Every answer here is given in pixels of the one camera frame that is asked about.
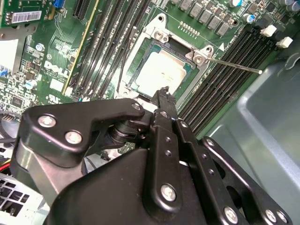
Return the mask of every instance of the metal rod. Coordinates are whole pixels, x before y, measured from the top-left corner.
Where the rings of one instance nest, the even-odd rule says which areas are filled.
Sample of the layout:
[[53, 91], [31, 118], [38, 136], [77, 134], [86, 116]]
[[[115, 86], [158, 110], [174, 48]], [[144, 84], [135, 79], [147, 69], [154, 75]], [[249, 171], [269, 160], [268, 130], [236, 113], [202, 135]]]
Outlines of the metal rod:
[[234, 68], [237, 68], [237, 69], [246, 70], [246, 71], [249, 71], [249, 72], [252, 72], [252, 73], [257, 73], [257, 74], [262, 74], [263, 73], [263, 71], [260, 70], [260, 69], [253, 69], [253, 68], [249, 68], [249, 67], [244, 67], [244, 66], [234, 64], [234, 63], [231, 63], [231, 62], [225, 62], [225, 61], [216, 60], [216, 59], [212, 59], [212, 58], [208, 58], [208, 60], [212, 61], [212, 62], [223, 64], [223, 65], [226, 65], [226, 66], [234, 67]]

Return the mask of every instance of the label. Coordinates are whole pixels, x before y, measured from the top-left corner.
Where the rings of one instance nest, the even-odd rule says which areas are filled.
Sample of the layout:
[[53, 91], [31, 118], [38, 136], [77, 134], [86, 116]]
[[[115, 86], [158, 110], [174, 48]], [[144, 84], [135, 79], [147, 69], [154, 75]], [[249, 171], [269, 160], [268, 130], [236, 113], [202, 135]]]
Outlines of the label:
[[41, 18], [41, 15], [42, 11], [13, 13], [11, 23], [22, 23], [33, 20], [39, 20]]

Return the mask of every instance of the bolt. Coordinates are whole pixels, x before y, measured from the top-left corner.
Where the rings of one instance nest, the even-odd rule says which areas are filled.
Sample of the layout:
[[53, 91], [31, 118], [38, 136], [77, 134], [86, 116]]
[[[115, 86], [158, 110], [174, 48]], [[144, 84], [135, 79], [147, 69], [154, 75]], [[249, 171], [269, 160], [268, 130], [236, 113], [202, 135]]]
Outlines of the bolt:
[[182, 125], [184, 128], [187, 128], [187, 127], [188, 127], [188, 125], [185, 123], [185, 121], [181, 121], [180, 123], [181, 123], [181, 125]]
[[277, 211], [277, 215], [279, 216], [279, 218], [281, 218], [281, 220], [283, 222], [285, 222], [287, 224], [287, 219], [286, 219], [285, 215], [281, 211]]
[[163, 117], [168, 118], [168, 114], [167, 114], [165, 111], [161, 111], [160, 114], [161, 114]]
[[65, 139], [70, 144], [79, 144], [80, 142], [82, 142], [83, 137], [76, 131], [69, 131], [66, 133]]
[[198, 64], [203, 62], [203, 58], [201, 56], [197, 56], [195, 60], [196, 60], [196, 63], [198, 63]]
[[53, 118], [51, 116], [41, 116], [38, 118], [37, 121], [38, 121], [39, 125], [41, 125], [42, 127], [45, 127], [45, 128], [52, 128], [56, 124], [55, 118]]
[[133, 103], [133, 104], [132, 104], [132, 107], [133, 107], [134, 109], [136, 109], [136, 110], [141, 110], [139, 104], [137, 104], [137, 103]]
[[168, 184], [164, 184], [163, 186], [161, 186], [161, 194], [163, 195], [163, 197], [169, 201], [169, 202], [173, 202], [176, 199], [176, 193], [175, 190]]
[[238, 216], [236, 215], [235, 211], [233, 211], [232, 208], [226, 206], [224, 208], [224, 213], [225, 213], [227, 219], [229, 220], [229, 222], [231, 222], [233, 224], [238, 223]]
[[211, 139], [207, 139], [206, 141], [207, 141], [207, 144], [210, 145], [210, 146], [214, 146], [215, 145], [214, 142], [212, 142]]
[[163, 34], [162, 32], [160, 32], [160, 31], [156, 31], [156, 32], [154, 33], [154, 38], [155, 38], [156, 40], [158, 40], [158, 41], [160, 41], [161, 39], [163, 39], [163, 37], [164, 37], [164, 34]]
[[276, 223], [276, 221], [277, 221], [276, 217], [275, 217], [274, 213], [272, 213], [271, 210], [266, 210], [266, 214], [271, 222]]

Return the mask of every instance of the cable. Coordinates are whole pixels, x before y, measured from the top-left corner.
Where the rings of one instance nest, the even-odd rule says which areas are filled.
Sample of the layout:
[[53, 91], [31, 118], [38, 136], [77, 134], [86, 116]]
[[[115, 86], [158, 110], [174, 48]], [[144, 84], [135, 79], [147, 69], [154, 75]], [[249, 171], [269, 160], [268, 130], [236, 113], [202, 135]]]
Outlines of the cable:
[[10, 137], [10, 138], [0, 138], [0, 143], [14, 143], [15, 142], [15, 138]]
[[10, 167], [10, 163], [7, 163], [7, 164], [3, 165], [2, 167], [0, 167], [0, 172], [2, 172], [3, 170], [5, 170], [8, 167]]

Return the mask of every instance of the integrated circuit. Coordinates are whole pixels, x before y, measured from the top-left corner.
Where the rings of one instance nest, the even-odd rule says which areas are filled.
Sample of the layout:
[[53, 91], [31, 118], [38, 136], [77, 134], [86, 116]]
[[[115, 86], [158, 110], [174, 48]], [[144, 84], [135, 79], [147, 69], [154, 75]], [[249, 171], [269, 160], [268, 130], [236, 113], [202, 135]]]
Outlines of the integrated circuit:
[[16, 96], [13, 96], [13, 98], [11, 100], [11, 104], [18, 107], [18, 108], [21, 108], [22, 104], [23, 104], [23, 100], [16, 97]]
[[213, 5], [214, 5], [214, 3], [209, 1], [206, 5], [206, 9], [210, 10]]
[[198, 3], [196, 3], [193, 6], [193, 8], [192, 8], [192, 10], [190, 11], [189, 14], [190, 14], [191, 17], [197, 18], [199, 16], [199, 14], [200, 14], [200, 12], [201, 12], [202, 9], [203, 9], [203, 7], [200, 6]]
[[215, 11], [215, 15], [220, 16], [221, 12], [222, 12], [222, 9], [217, 8], [216, 11]]
[[179, 8], [183, 11], [187, 11], [187, 9], [191, 6], [192, 2], [193, 0], [183, 0]]
[[202, 22], [202, 23], [207, 23], [207, 21], [209, 20], [211, 16], [211, 12], [208, 11], [208, 10], [205, 10], [202, 15], [200, 16], [199, 18], [199, 22]]
[[273, 12], [273, 10], [276, 8], [276, 6], [274, 5], [274, 3], [270, 2], [267, 7], [266, 10], [269, 12]]
[[217, 30], [217, 34], [223, 36], [229, 29], [229, 25], [227, 23], [223, 23], [220, 28]]
[[212, 18], [212, 20], [208, 24], [208, 28], [214, 30], [219, 25], [220, 22], [221, 22], [221, 20], [215, 16]]
[[254, 14], [257, 11], [257, 9], [258, 9], [257, 4], [251, 3], [247, 9], [247, 12], [249, 12], [250, 14]]

